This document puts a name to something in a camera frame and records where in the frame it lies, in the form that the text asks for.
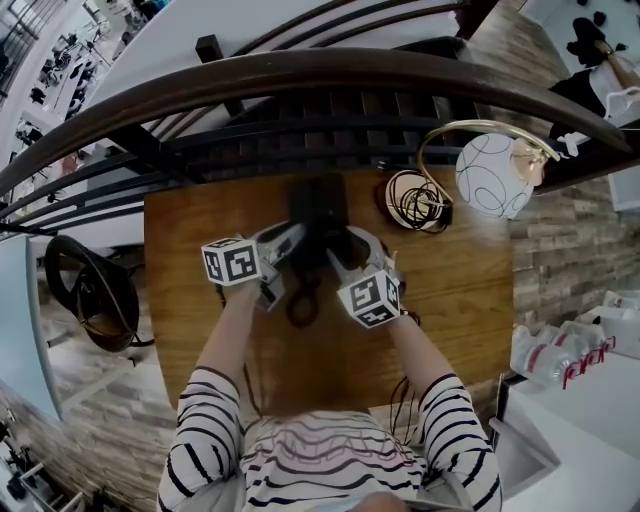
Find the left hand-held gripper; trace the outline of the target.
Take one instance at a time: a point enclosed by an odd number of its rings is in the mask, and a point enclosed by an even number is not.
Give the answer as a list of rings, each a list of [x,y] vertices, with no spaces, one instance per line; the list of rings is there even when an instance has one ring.
[[[306,236],[302,223],[285,221],[258,232],[257,241],[224,238],[206,244],[201,252],[207,279],[222,287],[257,281],[261,291],[258,306],[271,311],[285,293],[276,265],[280,267],[289,260]]]

